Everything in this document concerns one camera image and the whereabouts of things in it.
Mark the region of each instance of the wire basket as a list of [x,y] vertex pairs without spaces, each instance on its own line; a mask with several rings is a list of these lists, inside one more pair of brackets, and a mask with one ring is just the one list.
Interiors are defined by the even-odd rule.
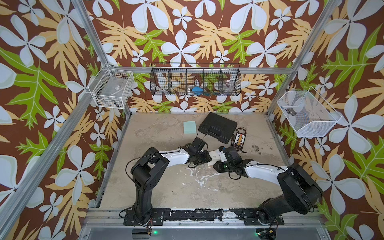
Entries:
[[341,118],[330,103],[313,88],[308,91],[288,91],[277,104],[297,137],[324,137]]
[[221,64],[174,68],[164,66],[166,65],[164,63],[156,64],[162,66],[154,66],[152,63],[150,74],[152,95],[237,96],[240,94],[242,79],[240,65],[237,68],[225,68]]
[[134,83],[133,73],[124,70],[107,69],[98,79],[92,97],[98,107],[124,109]]

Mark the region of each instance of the mounting plate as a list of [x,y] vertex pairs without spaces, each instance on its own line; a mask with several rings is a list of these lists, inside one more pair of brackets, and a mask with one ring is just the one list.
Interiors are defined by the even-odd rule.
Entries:
[[[164,222],[164,209],[152,209],[152,226],[162,226]],[[136,221],[133,210],[128,210],[124,217],[124,226],[139,226]]]

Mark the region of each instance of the black wire basket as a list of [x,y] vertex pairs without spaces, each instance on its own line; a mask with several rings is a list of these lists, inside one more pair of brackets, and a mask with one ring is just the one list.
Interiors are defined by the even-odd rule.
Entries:
[[237,96],[241,91],[240,64],[199,63],[197,67],[172,67],[151,63],[152,95]]

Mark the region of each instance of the small green block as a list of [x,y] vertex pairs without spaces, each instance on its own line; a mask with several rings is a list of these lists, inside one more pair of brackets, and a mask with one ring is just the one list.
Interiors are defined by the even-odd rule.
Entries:
[[184,122],[184,134],[196,133],[196,122],[188,121]]

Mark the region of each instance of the stained floor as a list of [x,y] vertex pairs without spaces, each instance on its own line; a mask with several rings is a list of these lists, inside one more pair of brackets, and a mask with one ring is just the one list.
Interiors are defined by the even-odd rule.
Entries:
[[[283,160],[275,141],[261,114],[225,114],[226,118],[247,129],[243,159],[283,166]],[[150,147],[171,151],[179,145],[193,141],[196,134],[184,134],[183,122],[196,121],[196,128],[206,114],[134,114],[128,125],[119,155],[113,167],[100,207],[130,207],[135,202],[135,186],[126,176],[124,168],[133,158],[142,156]],[[209,151],[223,144],[206,136]],[[133,161],[127,172],[134,165]],[[152,192],[153,207],[257,207],[264,200],[280,195],[276,184],[261,179],[242,177],[232,180],[227,173],[217,173],[206,164],[189,169],[187,165],[175,165],[166,169]]]

